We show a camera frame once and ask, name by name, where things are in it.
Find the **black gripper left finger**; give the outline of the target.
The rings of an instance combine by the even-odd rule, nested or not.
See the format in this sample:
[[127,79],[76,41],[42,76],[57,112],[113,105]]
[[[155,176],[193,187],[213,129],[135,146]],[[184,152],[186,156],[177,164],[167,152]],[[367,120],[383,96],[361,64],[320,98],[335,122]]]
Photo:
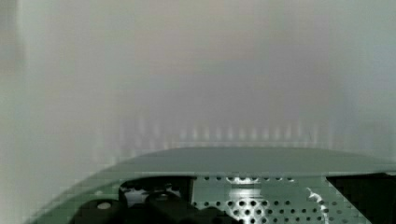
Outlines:
[[145,177],[122,183],[118,198],[81,205],[68,224],[241,224],[216,207],[191,201],[194,176]]

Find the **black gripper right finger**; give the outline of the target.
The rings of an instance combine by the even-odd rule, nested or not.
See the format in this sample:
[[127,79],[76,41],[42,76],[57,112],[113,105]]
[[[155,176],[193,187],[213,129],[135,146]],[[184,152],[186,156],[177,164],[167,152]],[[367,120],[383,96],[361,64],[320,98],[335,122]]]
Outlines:
[[327,180],[372,224],[395,224],[394,175],[339,175]]

